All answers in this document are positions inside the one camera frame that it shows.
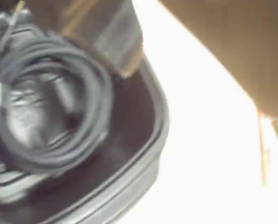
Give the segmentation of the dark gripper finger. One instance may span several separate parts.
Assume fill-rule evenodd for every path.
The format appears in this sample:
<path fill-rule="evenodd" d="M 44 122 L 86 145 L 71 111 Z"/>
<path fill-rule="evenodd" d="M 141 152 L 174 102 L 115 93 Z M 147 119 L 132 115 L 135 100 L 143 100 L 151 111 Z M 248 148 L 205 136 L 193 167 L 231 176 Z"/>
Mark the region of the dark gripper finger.
<path fill-rule="evenodd" d="M 130 77 L 143 58 L 143 32 L 131 0 L 28 0 L 43 29 L 66 37 L 104 66 Z"/>
<path fill-rule="evenodd" d="M 278 117 L 278 0 L 164 0 L 265 114 Z"/>

